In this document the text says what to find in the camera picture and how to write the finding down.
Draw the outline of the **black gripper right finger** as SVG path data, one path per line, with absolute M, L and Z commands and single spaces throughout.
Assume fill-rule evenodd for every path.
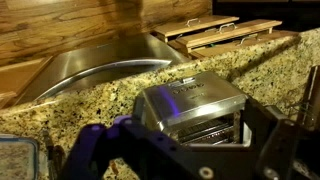
M 275 106 L 249 98 L 244 121 L 257 154 L 254 173 L 260 180 L 319 180 L 319 132 L 289 120 Z

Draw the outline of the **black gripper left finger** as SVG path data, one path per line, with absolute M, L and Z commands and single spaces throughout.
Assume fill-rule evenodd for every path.
M 187 171 L 169 157 L 178 144 L 148 130 L 131 117 L 120 116 L 107 128 L 89 124 L 79 132 L 59 180 L 102 180 L 109 162 L 122 158 L 140 180 L 182 180 Z

